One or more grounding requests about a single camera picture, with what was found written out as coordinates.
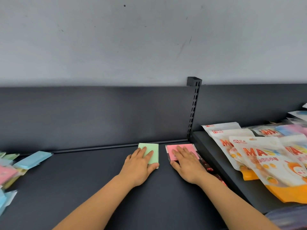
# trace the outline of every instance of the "white wall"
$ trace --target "white wall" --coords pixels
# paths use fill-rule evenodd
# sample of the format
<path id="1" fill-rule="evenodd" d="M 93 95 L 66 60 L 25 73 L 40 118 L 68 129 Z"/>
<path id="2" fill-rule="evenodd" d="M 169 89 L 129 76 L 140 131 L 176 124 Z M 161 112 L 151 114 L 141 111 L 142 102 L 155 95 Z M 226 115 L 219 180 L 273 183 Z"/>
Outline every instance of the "white wall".
<path id="1" fill-rule="evenodd" d="M 0 0 L 0 71 L 0 86 L 307 82 L 307 0 Z"/>

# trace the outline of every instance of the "person's left hand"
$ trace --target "person's left hand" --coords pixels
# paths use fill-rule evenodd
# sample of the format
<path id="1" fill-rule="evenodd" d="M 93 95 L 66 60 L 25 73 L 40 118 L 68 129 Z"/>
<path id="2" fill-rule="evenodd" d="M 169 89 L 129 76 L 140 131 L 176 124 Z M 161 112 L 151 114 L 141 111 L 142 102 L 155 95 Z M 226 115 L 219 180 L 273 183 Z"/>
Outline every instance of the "person's left hand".
<path id="1" fill-rule="evenodd" d="M 143 158 L 145 152 L 146 147 L 143 149 L 138 148 L 132 155 L 128 155 L 124 166 L 119 173 L 119 176 L 128 179 L 133 187 L 143 184 L 143 182 L 145 182 L 148 178 L 149 174 L 151 174 L 151 172 L 159 166 L 159 163 L 153 163 L 147 166 L 153 155 L 153 151 L 150 151 Z"/>

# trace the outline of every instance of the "shelf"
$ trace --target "shelf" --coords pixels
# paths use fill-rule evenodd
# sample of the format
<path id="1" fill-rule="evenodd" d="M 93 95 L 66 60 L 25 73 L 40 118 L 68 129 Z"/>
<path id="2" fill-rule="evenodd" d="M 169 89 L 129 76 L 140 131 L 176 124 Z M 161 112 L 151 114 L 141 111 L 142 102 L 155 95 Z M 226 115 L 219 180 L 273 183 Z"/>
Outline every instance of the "shelf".
<path id="1" fill-rule="evenodd" d="M 261 213 L 297 205 L 280 201 L 260 180 L 244 181 L 242 173 L 232 167 L 223 151 L 205 131 L 193 132 L 190 140 L 195 144 L 199 154 L 217 170 L 225 183 Z"/>
<path id="2" fill-rule="evenodd" d="M 10 190 L 18 193 L 0 217 L 1 230 L 52 229 L 117 175 L 135 149 L 53 155 L 13 184 Z M 159 161 L 159 169 L 127 195 L 106 229 L 226 229 L 202 190 L 171 167 L 165 144 L 159 145 Z"/>

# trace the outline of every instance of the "person's right arm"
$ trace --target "person's right arm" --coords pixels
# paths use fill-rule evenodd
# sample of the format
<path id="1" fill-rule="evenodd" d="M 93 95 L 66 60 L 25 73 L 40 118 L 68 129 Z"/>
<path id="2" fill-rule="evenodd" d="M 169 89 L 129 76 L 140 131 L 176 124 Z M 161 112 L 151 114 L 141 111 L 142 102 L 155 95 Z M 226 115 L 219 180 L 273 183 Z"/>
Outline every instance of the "person's right arm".
<path id="1" fill-rule="evenodd" d="M 209 197 L 229 230 L 280 230 L 267 217 L 241 199 L 215 176 L 209 174 L 196 156 L 185 147 L 173 153 L 177 162 L 171 161 L 179 175 L 198 185 Z"/>

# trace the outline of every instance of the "light green package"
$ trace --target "light green package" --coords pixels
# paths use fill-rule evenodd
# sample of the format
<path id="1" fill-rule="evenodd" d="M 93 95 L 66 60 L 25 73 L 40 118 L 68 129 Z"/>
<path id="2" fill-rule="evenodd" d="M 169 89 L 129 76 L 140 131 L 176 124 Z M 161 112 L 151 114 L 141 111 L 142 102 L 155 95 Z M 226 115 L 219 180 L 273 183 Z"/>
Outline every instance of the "light green package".
<path id="1" fill-rule="evenodd" d="M 141 149 L 145 146 L 147 147 L 147 149 L 146 149 L 146 152 L 144 153 L 144 156 L 146 156 L 152 150 L 154 152 L 148 164 L 159 163 L 159 144 L 157 143 L 139 143 L 138 144 L 138 147 Z"/>
<path id="2" fill-rule="evenodd" d="M 20 154 L 6 154 L 3 159 L 7 160 L 15 160 Z"/>

